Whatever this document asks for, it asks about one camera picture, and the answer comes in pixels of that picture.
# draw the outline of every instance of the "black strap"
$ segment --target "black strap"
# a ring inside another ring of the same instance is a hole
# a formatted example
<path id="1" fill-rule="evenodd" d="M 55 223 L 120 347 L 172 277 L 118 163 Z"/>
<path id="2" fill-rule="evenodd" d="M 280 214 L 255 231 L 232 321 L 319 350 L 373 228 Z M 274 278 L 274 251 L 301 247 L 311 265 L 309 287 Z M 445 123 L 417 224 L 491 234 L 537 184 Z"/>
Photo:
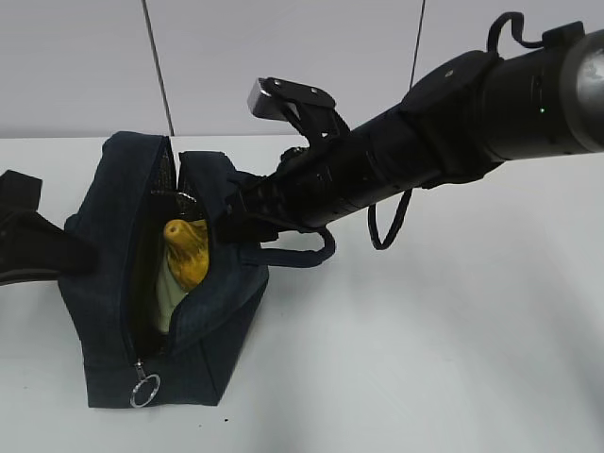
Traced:
<path id="1" fill-rule="evenodd" d="M 497 52 L 501 30 L 507 22 L 512 22 L 512 37 L 527 49 L 539 49 L 544 46 L 543 41 L 528 42 L 522 39 L 525 27 L 525 16 L 522 12 L 504 12 L 491 25 L 489 37 L 487 38 L 487 51 Z"/>
<path id="2" fill-rule="evenodd" d="M 317 231 L 323 238 L 321 250 L 287 250 L 282 248 L 242 248 L 243 264 L 280 267 L 315 267 L 336 252 L 336 241 L 327 228 Z"/>
<path id="3" fill-rule="evenodd" d="M 411 194 L 413 193 L 413 189 L 409 189 L 405 191 L 403 195 L 400 197 L 400 201 L 398 202 L 398 207 L 396 208 L 396 214 L 394 215 L 393 223 L 388 230 L 388 234 L 386 234 L 386 239 L 384 242 L 379 238 L 378 224 L 376 222 L 376 205 L 371 205 L 369 210 L 367 211 L 367 223 L 369 225 L 369 236 L 371 237 L 371 243 L 374 245 L 376 250 L 386 250 L 390 247 L 394 239 L 396 239 L 396 235 L 398 231 L 403 226 L 403 221 L 405 220 L 405 213 L 407 212 L 407 207 L 409 206 L 409 202 L 411 201 Z"/>

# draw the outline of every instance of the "zipper pull ring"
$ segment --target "zipper pull ring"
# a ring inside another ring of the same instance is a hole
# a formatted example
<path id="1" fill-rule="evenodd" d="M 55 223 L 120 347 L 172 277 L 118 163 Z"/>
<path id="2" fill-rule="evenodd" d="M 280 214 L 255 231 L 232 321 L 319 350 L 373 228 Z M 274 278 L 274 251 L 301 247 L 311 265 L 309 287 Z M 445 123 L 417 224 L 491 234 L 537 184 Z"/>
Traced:
<path id="1" fill-rule="evenodd" d="M 153 398 L 155 398 L 155 396 L 158 394 L 159 392 L 159 386 L 161 385 L 161 378 L 159 377 L 158 374 L 153 374 L 153 375 L 147 375 L 144 372 L 143 369 L 143 362 L 141 361 L 141 359 L 138 359 L 137 362 L 134 364 L 134 369 L 136 370 L 136 376 L 139 379 L 139 382 L 134 386 L 134 388 L 132 389 L 132 395 L 130 397 L 130 406 L 132 406 L 135 409 L 139 409 L 139 408 L 144 408 L 146 405 L 148 405 L 151 401 L 153 401 Z M 151 382 L 154 381 L 154 386 L 153 386 L 153 391 L 151 391 L 151 394 L 149 395 L 149 397 L 143 402 L 143 403 L 137 403 L 136 402 L 136 395 L 139 392 L 139 390 L 141 389 L 141 387 L 146 384 L 147 382 Z"/>

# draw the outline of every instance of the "black cable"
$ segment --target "black cable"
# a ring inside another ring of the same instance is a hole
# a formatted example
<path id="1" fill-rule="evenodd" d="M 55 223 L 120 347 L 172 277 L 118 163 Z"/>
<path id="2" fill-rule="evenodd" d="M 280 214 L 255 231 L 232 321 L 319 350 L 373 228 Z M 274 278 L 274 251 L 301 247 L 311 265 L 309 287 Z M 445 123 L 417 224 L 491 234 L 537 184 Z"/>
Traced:
<path id="1" fill-rule="evenodd" d="M 409 206 L 412 193 L 413 190 L 408 190 L 405 191 L 400 197 L 393 223 L 390 225 L 390 229 L 388 230 L 388 234 L 386 234 L 386 239 L 384 239 L 384 242 L 382 242 L 379 238 L 378 224 L 376 223 L 376 205 L 371 205 L 369 207 L 367 216 L 369 223 L 369 236 L 371 237 L 371 243 L 374 245 L 376 250 L 386 250 L 393 244 L 398 231 L 400 231 L 400 228 L 403 226 L 405 213 L 407 212 L 407 207 Z"/>
<path id="2" fill-rule="evenodd" d="M 491 28 L 489 28 L 489 36 L 487 38 L 488 52 L 497 52 L 501 30 L 507 22 L 512 23 L 512 37 L 523 47 L 526 47 L 527 49 L 539 49 L 544 46 L 543 41 L 528 42 L 522 39 L 522 33 L 525 27 L 525 16 L 522 12 L 504 12 L 497 17 L 491 25 Z"/>
<path id="3" fill-rule="evenodd" d="M 141 0 L 143 5 L 144 22 L 147 27 L 147 34 L 149 35 L 149 43 L 151 44 L 151 52 L 153 53 L 153 62 L 155 63 L 155 71 L 158 75 L 159 90 L 161 91 L 161 101 L 163 102 L 163 109 L 166 114 L 166 120 L 168 121 L 168 129 L 170 130 L 170 137 L 174 137 L 174 125 L 172 123 L 172 114 L 170 113 L 170 105 L 168 104 L 168 96 L 166 95 L 166 87 L 163 83 L 163 74 L 161 73 L 161 66 L 159 65 L 158 48 L 155 45 L 155 37 L 153 36 L 153 28 L 151 28 L 151 18 L 149 17 L 149 8 L 147 7 L 146 0 Z"/>
<path id="4" fill-rule="evenodd" d="M 413 64 L 411 66 L 411 78 L 409 80 L 409 89 L 413 86 L 413 81 L 415 79 L 415 67 L 417 66 L 417 56 L 419 54 L 419 42 L 422 37 L 422 28 L 424 25 L 424 14 L 426 12 L 426 0 L 422 0 L 422 9 L 419 13 L 419 25 L 417 27 L 417 39 L 415 40 L 415 50 L 413 51 Z M 367 210 L 367 226 L 369 227 L 369 237 L 371 238 L 371 243 L 373 244 L 376 250 L 386 250 L 390 247 L 394 239 L 396 239 L 396 235 L 400 231 L 400 228 L 403 227 L 403 221 L 405 220 L 405 213 L 407 212 L 407 207 L 409 206 L 409 202 L 411 201 L 411 194 L 413 193 L 413 189 L 409 189 L 405 191 L 398 202 L 398 207 L 396 207 L 396 213 L 394 214 L 394 219 L 390 228 L 388 229 L 388 234 L 386 234 L 386 238 L 382 241 L 379 238 L 378 231 L 378 222 L 376 221 L 376 205 L 371 205 Z"/>

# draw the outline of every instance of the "white wall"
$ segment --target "white wall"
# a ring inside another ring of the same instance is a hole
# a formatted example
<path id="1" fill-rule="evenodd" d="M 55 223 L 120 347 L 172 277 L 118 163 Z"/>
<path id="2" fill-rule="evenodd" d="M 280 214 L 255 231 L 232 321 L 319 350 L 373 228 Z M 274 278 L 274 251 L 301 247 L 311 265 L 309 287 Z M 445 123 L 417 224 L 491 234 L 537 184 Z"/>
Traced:
<path id="1" fill-rule="evenodd" d="M 330 92 L 357 126 L 407 91 L 421 0 L 147 0 L 176 135 L 292 134 L 246 98 L 259 76 Z M 168 133 L 141 0 L 2 0 L 0 137 Z M 527 36 L 583 20 L 596 0 L 427 0 L 418 75 L 483 48 L 493 19 L 527 15 Z M 518 52 L 506 36 L 505 55 Z"/>
<path id="2" fill-rule="evenodd" d="M 0 1 L 0 137 L 167 133 L 140 2 Z"/>

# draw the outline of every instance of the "metal key ring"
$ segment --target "metal key ring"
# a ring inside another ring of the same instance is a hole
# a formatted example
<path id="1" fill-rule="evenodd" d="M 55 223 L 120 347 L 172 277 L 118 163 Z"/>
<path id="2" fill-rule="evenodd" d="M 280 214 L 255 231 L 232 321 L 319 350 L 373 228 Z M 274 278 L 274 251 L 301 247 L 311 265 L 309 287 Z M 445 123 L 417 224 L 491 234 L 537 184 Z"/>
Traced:
<path id="1" fill-rule="evenodd" d="M 146 401 L 144 401 L 142 404 L 138 404 L 136 402 L 137 393 L 139 392 L 141 387 L 145 383 L 150 382 L 151 379 L 155 380 L 155 387 L 153 388 L 153 392 L 151 392 L 151 394 L 146 399 Z M 132 396 L 130 397 L 130 406 L 132 406 L 135 409 L 144 408 L 147 404 L 149 404 L 151 401 L 153 401 L 153 398 L 155 398 L 155 395 L 158 394 L 160 385 L 161 385 L 161 378 L 159 377 L 159 375 L 149 375 L 149 376 L 145 377 L 144 379 L 140 380 L 139 383 L 136 384 L 134 386 L 134 388 L 132 389 Z"/>

